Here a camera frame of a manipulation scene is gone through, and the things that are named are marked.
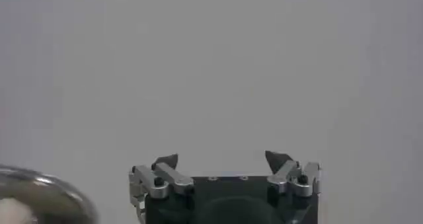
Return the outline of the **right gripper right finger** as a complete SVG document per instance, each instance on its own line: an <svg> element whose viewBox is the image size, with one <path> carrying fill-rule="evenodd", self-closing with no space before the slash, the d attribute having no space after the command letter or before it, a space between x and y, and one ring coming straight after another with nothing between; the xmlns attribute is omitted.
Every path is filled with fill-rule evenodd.
<svg viewBox="0 0 423 224"><path fill-rule="evenodd" d="M272 171L266 177L267 182L275 187L277 193L291 192L300 198L309 198L321 193L321 171L319 163L308 162L301 166L286 153L265 151L267 163Z"/></svg>

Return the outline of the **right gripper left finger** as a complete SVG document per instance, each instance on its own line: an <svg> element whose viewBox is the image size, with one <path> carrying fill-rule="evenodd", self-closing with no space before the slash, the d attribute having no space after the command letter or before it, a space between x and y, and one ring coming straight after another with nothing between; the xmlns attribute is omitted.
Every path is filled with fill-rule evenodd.
<svg viewBox="0 0 423 224"><path fill-rule="evenodd" d="M193 191L195 181L192 177L177 171L178 154L158 157L149 165L135 165L129 171L129 193L133 198L163 200L171 191L187 195Z"/></svg>

